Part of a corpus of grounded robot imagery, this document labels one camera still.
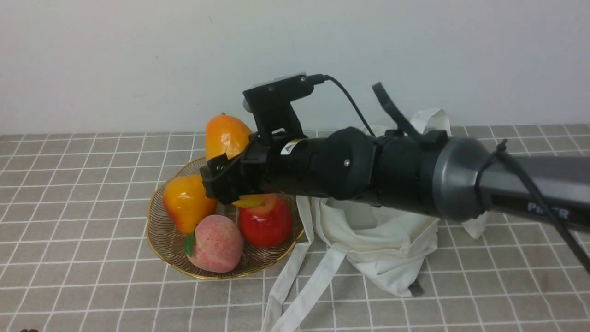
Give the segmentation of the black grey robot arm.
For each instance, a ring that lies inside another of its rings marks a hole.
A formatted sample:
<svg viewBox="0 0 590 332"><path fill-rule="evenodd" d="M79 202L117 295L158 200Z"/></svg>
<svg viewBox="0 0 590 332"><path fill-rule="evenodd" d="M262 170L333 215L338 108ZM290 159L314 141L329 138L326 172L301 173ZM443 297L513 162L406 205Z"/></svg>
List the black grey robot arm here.
<svg viewBox="0 0 590 332"><path fill-rule="evenodd" d="M519 178L525 174L552 214L589 231L588 157L513 157L442 130L374 138L354 127L327 138L252 140L234 158L200 168L206 194L222 204L249 194L334 198L374 207L467 221L493 211L549 223Z"/></svg>

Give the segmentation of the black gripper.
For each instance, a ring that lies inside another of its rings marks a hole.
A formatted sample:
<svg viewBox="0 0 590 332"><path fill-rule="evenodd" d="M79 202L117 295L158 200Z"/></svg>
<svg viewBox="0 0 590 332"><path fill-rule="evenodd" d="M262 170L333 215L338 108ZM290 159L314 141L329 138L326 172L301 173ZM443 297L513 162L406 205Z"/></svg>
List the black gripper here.
<svg viewBox="0 0 590 332"><path fill-rule="evenodd" d="M225 205L258 205L255 193L377 203L373 173L382 145L382 137L347 127L327 138L293 140L288 153L283 142L266 154L259 144L231 159L221 154L207 160L200 175L207 197Z"/></svg>

